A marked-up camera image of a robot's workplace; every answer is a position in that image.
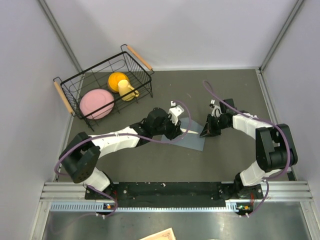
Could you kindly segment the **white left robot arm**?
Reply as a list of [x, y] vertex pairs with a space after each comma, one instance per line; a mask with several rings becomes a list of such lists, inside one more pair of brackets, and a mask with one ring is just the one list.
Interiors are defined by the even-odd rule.
[[59, 157], [73, 183], [96, 189], [102, 198], [109, 198], [114, 191], [112, 181], [96, 167], [100, 158], [123, 149], [137, 148], [164, 135], [175, 141], [182, 135], [180, 115], [184, 109], [178, 105], [168, 111], [155, 107], [147, 117], [119, 131], [101, 135], [78, 133]]

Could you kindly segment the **grey blue envelope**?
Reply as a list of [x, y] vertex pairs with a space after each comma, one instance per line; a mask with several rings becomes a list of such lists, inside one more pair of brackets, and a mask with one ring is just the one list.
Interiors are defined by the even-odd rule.
[[[193, 120], [191, 121], [190, 130], [201, 133], [203, 128], [204, 127], [198, 124], [197, 122]], [[176, 145], [176, 146], [197, 150], [201, 152], [204, 149], [204, 144], [205, 144], [204, 137], [200, 137], [200, 135], [198, 134], [190, 134], [190, 133], [187, 133], [183, 139], [173, 143], [173, 145]]]

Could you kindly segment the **cream paper letter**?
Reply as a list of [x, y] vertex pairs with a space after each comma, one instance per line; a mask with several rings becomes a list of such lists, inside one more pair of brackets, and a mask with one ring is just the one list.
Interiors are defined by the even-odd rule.
[[193, 131], [190, 129], [186, 129], [186, 128], [180, 128], [182, 133], [187, 133], [187, 134], [195, 134], [195, 135], [199, 135], [200, 133], [197, 131]]

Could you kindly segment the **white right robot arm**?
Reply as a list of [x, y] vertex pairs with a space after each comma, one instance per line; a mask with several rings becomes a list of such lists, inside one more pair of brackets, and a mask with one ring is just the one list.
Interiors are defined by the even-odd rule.
[[232, 188], [221, 191], [222, 197], [245, 198], [264, 179], [297, 164], [298, 154], [287, 124], [273, 125], [246, 111], [238, 111], [231, 98], [219, 105], [211, 100], [209, 106], [212, 112], [207, 115], [201, 138], [216, 137], [222, 130], [232, 128], [255, 140], [255, 161], [235, 176]]

